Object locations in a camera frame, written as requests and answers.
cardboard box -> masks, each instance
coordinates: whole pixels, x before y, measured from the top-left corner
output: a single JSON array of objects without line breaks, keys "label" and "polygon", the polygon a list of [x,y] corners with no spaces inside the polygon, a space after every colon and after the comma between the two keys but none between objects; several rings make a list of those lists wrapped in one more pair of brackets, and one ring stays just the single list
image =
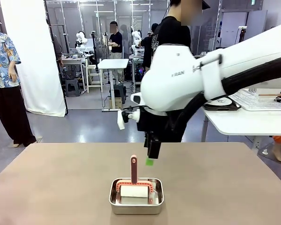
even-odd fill
[{"label": "cardboard box", "polygon": [[[122,98],[121,97],[116,97],[115,98],[115,108],[116,109],[121,109],[122,108]],[[112,100],[109,98],[109,109],[112,109]]]}]

black pants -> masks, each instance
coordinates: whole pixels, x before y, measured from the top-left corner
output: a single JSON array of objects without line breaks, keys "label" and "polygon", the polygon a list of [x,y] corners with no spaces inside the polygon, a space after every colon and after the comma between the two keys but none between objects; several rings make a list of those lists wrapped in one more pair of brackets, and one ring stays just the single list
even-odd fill
[{"label": "black pants", "polygon": [[14,143],[28,146],[36,141],[19,87],[0,88],[0,121]]}]

brown table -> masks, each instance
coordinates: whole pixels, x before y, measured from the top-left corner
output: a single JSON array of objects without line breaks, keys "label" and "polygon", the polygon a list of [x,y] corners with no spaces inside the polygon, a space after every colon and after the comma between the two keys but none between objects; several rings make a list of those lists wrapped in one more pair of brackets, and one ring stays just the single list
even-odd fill
[{"label": "brown table", "polygon": [[[163,182],[159,215],[114,215],[110,185]],[[33,144],[0,174],[0,225],[281,225],[281,181],[242,143],[163,144],[145,166],[142,143]]]}]

black t-shirt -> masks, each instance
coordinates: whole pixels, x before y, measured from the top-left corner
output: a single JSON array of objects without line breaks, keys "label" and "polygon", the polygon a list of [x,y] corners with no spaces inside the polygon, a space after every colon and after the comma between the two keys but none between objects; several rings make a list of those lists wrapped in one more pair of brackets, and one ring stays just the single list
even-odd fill
[{"label": "black t-shirt", "polygon": [[116,34],[112,34],[110,39],[112,42],[118,44],[118,47],[112,47],[112,53],[122,53],[122,34],[118,31]]},{"label": "black t-shirt", "polygon": [[152,36],[145,37],[141,41],[141,46],[144,47],[144,66],[150,68],[152,59]]},{"label": "black t-shirt", "polygon": [[179,44],[188,46],[190,49],[191,38],[188,26],[181,26],[173,16],[165,17],[156,28],[152,36],[152,54],[157,47],[163,44]]}]

wooden stick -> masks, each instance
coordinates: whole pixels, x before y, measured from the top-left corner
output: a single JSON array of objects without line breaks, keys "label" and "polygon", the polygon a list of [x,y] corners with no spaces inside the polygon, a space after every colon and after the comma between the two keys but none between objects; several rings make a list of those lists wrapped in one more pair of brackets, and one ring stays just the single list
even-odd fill
[{"label": "wooden stick", "polygon": [[258,96],[281,96],[281,94],[260,94]]}]

